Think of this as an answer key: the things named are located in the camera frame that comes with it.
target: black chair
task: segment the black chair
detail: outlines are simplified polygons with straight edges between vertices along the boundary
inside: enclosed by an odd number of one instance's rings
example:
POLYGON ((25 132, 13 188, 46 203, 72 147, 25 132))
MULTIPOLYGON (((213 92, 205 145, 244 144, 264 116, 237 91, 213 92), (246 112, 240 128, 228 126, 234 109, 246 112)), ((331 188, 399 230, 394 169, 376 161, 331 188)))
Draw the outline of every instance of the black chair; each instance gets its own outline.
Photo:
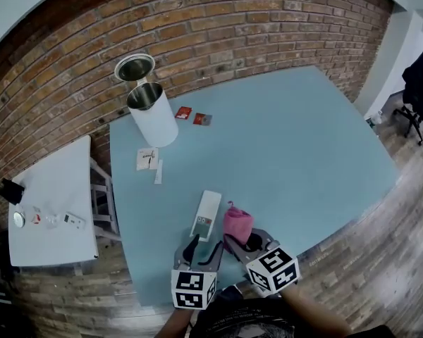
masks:
POLYGON ((404 106, 401 109, 395 109, 393 114, 401 114, 409 120, 409 128, 404 137, 409 135, 413 126, 420 138, 418 145, 422 145, 423 138, 419 126, 423 122, 423 52, 409 68, 404 70, 403 79, 406 83, 403 92, 404 106))

